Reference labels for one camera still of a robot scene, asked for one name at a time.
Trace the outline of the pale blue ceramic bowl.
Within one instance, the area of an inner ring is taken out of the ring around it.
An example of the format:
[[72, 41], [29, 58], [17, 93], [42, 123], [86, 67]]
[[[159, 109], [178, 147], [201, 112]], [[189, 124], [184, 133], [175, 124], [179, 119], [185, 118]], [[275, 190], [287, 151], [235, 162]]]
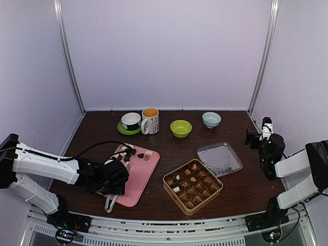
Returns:
[[202, 122], [207, 128], [212, 129], [221, 123], [221, 116], [215, 112], [205, 112], [202, 115]]

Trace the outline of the right aluminium frame post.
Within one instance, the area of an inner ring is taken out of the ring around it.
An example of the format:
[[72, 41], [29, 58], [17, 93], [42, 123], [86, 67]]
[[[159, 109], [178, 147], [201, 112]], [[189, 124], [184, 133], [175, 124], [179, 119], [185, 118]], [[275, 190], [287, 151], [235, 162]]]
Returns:
[[278, 20], [278, 12], [279, 12], [279, 0], [272, 0], [262, 58], [261, 58], [261, 62], [260, 62], [259, 71], [257, 74], [255, 88], [254, 88], [251, 102], [250, 102], [250, 105], [248, 108], [248, 113], [250, 115], [253, 114], [253, 111], [254, 111], [255, 105], [256, 105], [256, 101], [258, 99], [260, 89], [261, 89], [261, 86], [262, 86], [262, 83], [264, 80], [265, 71], [266, 71], [269, 57], [270, 57], [270, 50], [271, 50], [274, 36], [275, 36], [277, 20]]

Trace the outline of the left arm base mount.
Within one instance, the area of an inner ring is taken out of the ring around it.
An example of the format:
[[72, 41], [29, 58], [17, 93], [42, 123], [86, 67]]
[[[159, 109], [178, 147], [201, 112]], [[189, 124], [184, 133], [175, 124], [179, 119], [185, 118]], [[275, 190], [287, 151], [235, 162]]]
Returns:
[[45, 214], [45, 216], [47, 223], [53, 225], [55, 228], [67, 229], [75, 233], [87, 233], [92, 222], [91, 217], [74, 213], [54, 213], [51, 215]]

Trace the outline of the green saucer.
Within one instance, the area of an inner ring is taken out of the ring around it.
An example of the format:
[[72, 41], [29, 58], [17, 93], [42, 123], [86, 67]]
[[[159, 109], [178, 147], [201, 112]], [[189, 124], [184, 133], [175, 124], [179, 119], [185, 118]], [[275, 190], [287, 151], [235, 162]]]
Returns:
[[141, 132], [141, 128], [137, 128], [136, 130], [127, 130], [123, 127], [122, 123], [119, 122], [117, 125], [117, 130], [119, 131], [119, 133], [123, 134], [123, 135], [135, 135], [139, 132]]

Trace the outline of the left aluminium frame post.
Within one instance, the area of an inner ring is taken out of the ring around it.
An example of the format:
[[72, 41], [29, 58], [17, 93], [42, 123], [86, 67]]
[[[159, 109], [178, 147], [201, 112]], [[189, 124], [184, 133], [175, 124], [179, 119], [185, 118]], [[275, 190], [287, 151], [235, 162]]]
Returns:
[[70, 80], [79, 110], [80, 110], [81, 114], [84, 115], [86, 113], [86, 109], [84, 107], [84, 103], [83, 103], [83, 100], [82, 100], [82, 97], [80, 94], [80, 90], [78, 88], [78, 84], [77, 84], [77, 80], [76, 80], [76, 76], [75, 76], [75, 72], [74, 72], [74, 68], [73, 68], [73, 62], [72, 62], [67, 34], [66, 34], [66, 30], [65, 30], [62, 2], [60, 0], [54, 0], [53, 3], [54, 3], [54, 11], [55, 11], [57, 24], [58, 24], [59, 34], [60, 34], [60, 38], [61, 38], [61, 45], [63, 48], [64, 58], [65, 58], [66, 68], [67, 68], [68, 75], [69, 75], [69, 80]]

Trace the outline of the front aluminium rail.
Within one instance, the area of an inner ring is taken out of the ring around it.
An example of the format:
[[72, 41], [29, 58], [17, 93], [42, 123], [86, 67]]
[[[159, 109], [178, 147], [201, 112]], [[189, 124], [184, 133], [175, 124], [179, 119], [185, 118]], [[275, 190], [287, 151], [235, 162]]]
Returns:
[[[78, 232], [69, 245], [319, 245], [304, 206], [300, 213], [289, 210], [289, 222], [266, 230], [249, 231], [248, 215], [193, 220], [130, 220], [90, 216], [87, 233]], [[281, 229], [282, 241], [264, 240], [268, 232]], [[18, 245], [60, 245], [55, 239], [56, 229], [36, 206], [31, 206]]]

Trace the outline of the aluminium frame post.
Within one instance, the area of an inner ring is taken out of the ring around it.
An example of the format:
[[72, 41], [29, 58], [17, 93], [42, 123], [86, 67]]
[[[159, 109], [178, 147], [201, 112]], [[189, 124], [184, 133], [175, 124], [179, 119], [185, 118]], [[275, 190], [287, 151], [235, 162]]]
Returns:
[[254, 111], [255, 105], [256, 105], [256, 101], [258, 99], [260, 89], [261, 89], [261, 86], [262, 86], [262, 83], [264, 80], [265, 71], [266, 71], [269, 57], [270, 57], [270, 50], [271, 50], [274, 36], [275, 36], [277, 20], [278, 20], [278, 12], [279, 12], [279, 0], [272, 0], [262, 58], [261, 58], [261, 62], [260, 62], [259, 71], [257, 74], [255, 88], [254, 88], [251, 102], [250, 102], [250, 105], [248, 108], [248, 113], [250, 115], [253, 114], [253, 111]]
[[68, 75], [69, 75], [69, 80], [70, 80], [79, 110], [80, 110], [81, 114], [84, 115], [86, 113], [86, 109], [84, 107], [84, 103], [83, 103], [83, 100], [82, 100], [82, 97], [80, 94], [80, 90], [78, 88], [78, 84], [77, 84], [77, 80], [76, 80], [76, 76], [75, 76], [75, 72], [74, 72], [74, 68], [73, 68], [73, 62], [72, 62], [67, 34], [66, 34], [66, 30], [65, 30], [62, 2], [60, 0], [54, 0], [53, 3], [54, 3], [54, 11], [55, 11], [57, 24], [58, 24], [59, 34], [60, 34], [60, 38], [61, 38], [61, 45], [63, 48], [64, 58], [65, 58], [66, 68], [67, 68]]

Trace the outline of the lime green bowl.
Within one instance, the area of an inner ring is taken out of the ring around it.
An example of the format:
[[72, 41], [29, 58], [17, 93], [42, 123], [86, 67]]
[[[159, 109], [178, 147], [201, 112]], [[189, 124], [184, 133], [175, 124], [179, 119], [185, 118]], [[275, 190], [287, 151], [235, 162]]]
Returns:
[[192, 131], [192, 125], [186, 120], [175, 120], [170, 124], [172, 134], [177, 138], [185, 138]]

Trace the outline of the right circuit board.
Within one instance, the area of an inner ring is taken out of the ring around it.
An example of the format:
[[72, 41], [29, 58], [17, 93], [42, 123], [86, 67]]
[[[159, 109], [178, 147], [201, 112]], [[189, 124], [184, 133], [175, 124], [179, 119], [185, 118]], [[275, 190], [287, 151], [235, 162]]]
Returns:
[[281, 229], [274, 229], [270, 231], [264, 231], [260, 233], [264, 242], [274, 244], [278, 242], [282, 236]]

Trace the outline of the pink plastic tray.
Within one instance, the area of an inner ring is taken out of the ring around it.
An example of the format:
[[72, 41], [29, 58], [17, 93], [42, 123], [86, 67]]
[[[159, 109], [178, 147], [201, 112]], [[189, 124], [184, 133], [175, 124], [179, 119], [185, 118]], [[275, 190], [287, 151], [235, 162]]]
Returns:
[[[116, 202], [130, 208], [138, 203], [157, 163], [159, 162], [160, 154], [154, 150], [148, 150], [129, 143], [127, 145], [134, 148], [136, 150], [136, 154], [130, 156], [129, 162], [131, 164], [131, 169], [129, 172], [129, 179], [126, 182], [125, 194], [120, 195]], [[148, 161], [144, 160], [145, 151], [153, 152], [153, 155], [149, 156], [150, 159]], [[144, 154], [143, 158], [138, 157], [138, 154], [141, 153]], [[121, 162], [125, 164], [125, 154], [120, 155], [122, 157]]]

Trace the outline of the white metal tongs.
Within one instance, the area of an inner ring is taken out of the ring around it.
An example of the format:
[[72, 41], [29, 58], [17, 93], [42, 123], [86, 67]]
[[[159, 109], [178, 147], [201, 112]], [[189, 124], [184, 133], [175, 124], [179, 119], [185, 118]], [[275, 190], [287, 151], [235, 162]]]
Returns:
[[[124, 166], [126, 167], [128, 173], [129, 173], [130, 172], [130, 169], [131, 169], [130, 162], [129, 161], [126, 162], [124, 164]], [[117, 201], [117, 199], [118, 199], [119, 196], [120, 195], [111, 195], [111, 194], [107, 195], [106, 202], [105, 202], [105, 211], [107, 213], [111, 213], [112, 212], [112, 210], [113, 210], [113, 208], [115, 206], [115, 203], [116, 203], [116, 201]]]

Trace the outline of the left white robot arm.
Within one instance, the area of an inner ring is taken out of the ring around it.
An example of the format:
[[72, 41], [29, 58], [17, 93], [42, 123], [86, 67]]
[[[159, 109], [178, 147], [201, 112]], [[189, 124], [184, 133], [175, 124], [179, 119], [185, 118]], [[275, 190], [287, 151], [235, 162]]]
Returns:
[[82, 187], [101, 195], [123, 195], [129, 172], [125, 165], [110, 158], [104, 164], [82, 158], [51, 155], [33, 149], [11, 133], [1, 142], [1, 189], [14, 190], [53, 218], [63, 228], [70, 227], [74, 217], [66, 200], [50, 193], [29, 177], [48, 177], [69, 185]]

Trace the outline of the bear print tin lid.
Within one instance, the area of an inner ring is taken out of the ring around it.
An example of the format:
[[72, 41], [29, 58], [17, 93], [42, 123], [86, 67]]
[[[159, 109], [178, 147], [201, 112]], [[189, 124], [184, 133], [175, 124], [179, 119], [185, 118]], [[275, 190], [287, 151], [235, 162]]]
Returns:
[[227, 142], [200, 147], [196, 154], [216, 177], [226, 176], [243, 168], [241, 160]]

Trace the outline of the gold chocolate tin box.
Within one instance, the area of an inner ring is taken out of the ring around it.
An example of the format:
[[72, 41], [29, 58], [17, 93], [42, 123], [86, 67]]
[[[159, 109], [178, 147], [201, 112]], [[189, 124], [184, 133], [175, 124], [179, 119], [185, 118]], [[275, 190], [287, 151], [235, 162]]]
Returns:
[[163, 187], [177, 206], [191, 216], [216, 198], [223, 183], [198, 159], [192, 159], [162, 178]]

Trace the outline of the white patterned mug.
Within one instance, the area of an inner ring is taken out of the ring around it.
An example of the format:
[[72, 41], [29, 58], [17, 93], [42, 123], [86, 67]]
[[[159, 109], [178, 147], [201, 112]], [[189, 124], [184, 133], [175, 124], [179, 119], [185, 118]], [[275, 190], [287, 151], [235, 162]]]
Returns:
[[159, 111], [148, 108], [142, 111], [141, 132], [144, 135], [156, 134], [159, 131]]

